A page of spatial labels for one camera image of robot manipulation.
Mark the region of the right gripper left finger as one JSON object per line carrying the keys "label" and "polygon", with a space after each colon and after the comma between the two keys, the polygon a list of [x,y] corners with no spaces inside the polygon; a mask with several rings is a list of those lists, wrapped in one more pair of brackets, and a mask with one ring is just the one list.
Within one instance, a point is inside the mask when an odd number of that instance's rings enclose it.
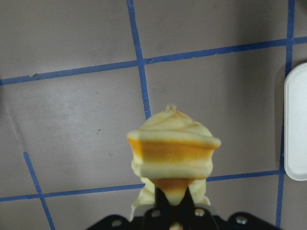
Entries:
{"label": "right gripper left finger", "polygon": [[160,188],[155,187],[154,195],[155,195],[155,209],[169,212],[171,206],[164,192]]}

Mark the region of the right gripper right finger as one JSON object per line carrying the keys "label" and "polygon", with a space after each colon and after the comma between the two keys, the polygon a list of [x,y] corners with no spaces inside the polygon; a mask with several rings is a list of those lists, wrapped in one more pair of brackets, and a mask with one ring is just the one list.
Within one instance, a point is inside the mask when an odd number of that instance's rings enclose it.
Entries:
{"label": "right gripper right finger", "polygon": [[194,201],[189,187],[186,188],[184,196],[178,205],[181,212],[191,212],[194,209]]}

